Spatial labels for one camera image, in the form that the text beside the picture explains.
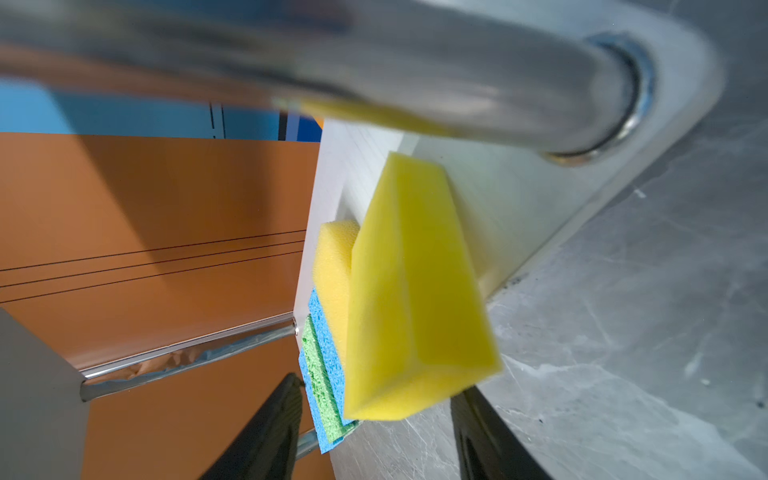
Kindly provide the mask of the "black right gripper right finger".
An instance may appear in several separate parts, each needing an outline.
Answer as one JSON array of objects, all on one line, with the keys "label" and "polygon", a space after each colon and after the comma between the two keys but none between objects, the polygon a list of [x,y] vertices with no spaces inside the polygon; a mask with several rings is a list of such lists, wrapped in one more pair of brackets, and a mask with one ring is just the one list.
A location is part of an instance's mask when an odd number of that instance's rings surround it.
[{"label": "black right gripper right finger", "polygon": [[451,398],[451,416],[462,479],[552,479],[476,386]]}]

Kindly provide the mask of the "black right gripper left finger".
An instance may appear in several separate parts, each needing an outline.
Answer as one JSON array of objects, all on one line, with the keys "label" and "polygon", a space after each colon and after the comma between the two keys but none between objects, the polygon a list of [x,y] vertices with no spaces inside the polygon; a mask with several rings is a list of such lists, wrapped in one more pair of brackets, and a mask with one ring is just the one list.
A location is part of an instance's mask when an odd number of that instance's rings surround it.
[{"label": "black right gripper left finger", "polygon": [[289,479],[297,456],[303,382],[287,374],[204,479]]}]

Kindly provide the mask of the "green cellulose sponge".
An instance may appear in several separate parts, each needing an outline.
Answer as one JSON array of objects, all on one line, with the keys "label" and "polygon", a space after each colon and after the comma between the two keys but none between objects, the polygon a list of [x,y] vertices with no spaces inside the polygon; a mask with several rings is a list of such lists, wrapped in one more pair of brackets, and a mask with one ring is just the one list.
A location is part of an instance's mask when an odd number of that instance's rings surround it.
[{"label": "green cellulose sponge", "polygon": [[[304,352],[307,365],[310,369],[310,375],[312,377],[313,391],[316,399],[321,401],[323,397],[327,399],[333,399],[334,396],[331,391],[330,381],[325,371],[324,362],[319,349],[319,345],[315,336],[311,317],[308,316],[305,321],[304,330],[301,336],[302,348],[301,352]],[[345,425],[343,441],[354,432],[360,422],[353,420],[351,424]]]}]

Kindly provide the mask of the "blue cellulose sponge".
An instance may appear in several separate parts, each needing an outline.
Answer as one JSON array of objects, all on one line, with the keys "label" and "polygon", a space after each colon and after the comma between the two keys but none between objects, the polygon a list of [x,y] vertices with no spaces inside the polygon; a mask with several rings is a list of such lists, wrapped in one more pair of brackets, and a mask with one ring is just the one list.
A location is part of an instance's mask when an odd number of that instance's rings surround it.
[{"label": "blue cellulose sponge", "polygon": [[343,441],[344,428],[338,415],[335,401],[323,397],[318,401],[314,395],[312,377],[304,352],[298,357],[299,367],[305,383],[306,396],[312,416],[317,445],[322,454],[327,454]]},{"label": "blue cellulose sponge", "polygon": [[347,419],[344,415],[344,371],[333,340],[333,335],[330,331],[322,304],[315,289],[311,291],[308,307],[336,407],[341,416],[342,424],[349,425],[352,423],[352,420]]}]

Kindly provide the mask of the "bright yellow foam sponge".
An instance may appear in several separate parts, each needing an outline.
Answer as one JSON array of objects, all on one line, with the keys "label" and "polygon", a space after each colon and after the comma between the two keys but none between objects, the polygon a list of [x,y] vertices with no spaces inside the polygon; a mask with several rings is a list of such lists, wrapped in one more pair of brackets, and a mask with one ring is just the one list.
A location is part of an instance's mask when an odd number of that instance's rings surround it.
[{"label": "bright yellow foam sponge", "polygon": [[345,415],[403,420],[501,367],[444,170],[390,154],[352,250]]}]

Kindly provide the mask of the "small orange-yellow sponge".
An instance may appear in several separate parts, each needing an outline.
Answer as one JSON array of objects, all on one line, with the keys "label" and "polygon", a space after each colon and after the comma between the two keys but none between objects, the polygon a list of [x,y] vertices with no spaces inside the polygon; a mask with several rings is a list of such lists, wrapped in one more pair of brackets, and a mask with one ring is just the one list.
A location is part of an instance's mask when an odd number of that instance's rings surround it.
[{"label": "small orange-yellow sponge", "polygon": [[354,220],[322,224],[313,264],[314,286],[342,364],[346,360],[352,250],[359,229]]}]

